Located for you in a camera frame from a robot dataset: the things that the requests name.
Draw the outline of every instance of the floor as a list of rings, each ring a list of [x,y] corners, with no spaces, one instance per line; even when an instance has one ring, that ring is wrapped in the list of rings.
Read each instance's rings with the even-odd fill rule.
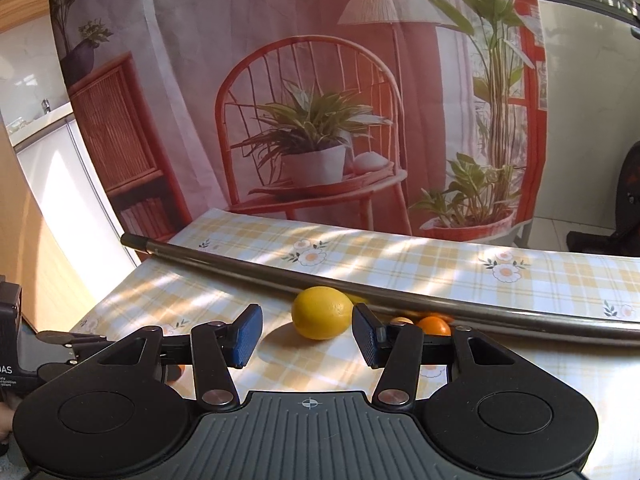
[[[534,218],[529,237],[529,249],[567,252],[566,236],[569,231],[608,236],[614,230],[549,218]]]

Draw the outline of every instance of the floor lamp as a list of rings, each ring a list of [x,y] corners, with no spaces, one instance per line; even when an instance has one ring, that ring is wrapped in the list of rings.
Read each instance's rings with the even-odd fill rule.
[[[400,144],[400,165],[406,167],[406,139],[404,136],[404,95],[402,94],[402,70],[398,47],[398,29],[401,22],[433,23],[439,26],[454,26],[428,0],[349,0],[344,7],[338,25],[361,25],[363,23],[389,23],[394,43],[396,81],[400,90],[403,110],[398,124]],[[406,181],[402,183],[404,198],[407,200]]]

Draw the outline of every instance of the white lampshade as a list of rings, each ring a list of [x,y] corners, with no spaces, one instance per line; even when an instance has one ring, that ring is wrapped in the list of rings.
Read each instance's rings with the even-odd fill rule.
[[[428,0],[349,0],[338,20],[339,25],[397,22],[454,25]]]

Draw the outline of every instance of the plaid tablecloth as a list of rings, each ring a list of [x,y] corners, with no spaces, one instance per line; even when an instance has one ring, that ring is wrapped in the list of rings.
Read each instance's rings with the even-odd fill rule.
[[[172,243],[300,272],[399,290],[529,310],[640,318],[640,264],[632,258],[547,253],[348,230],[211,210]],[[363,390],[380,375],[367,368],[350,332],[326,342],[301,338],[290,323],[292,296],[149,259],[75,330],[121,338],[148,324],[167,335],[231,321],[249,304],[264,331],[249,365],[233,370],[249,390]],[[640,352],[500,338],[582,392],[596,407],[600,434],[584,470],[591,480],[640,478]],[[420,396],[445,381],[423,366]],[[175,385],[193,398],[188,371]]]

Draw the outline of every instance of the metal screw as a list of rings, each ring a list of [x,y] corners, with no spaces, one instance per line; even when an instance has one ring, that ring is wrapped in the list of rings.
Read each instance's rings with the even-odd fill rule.
[[[224,406],[234,400],[234,394],[226,390],[209,390],[202,394],[202,400],[212,406]]]
[[[378,394],[378,400],[391,406],[401,406],[409,400],[409,394],[402,390],[382,390]]]

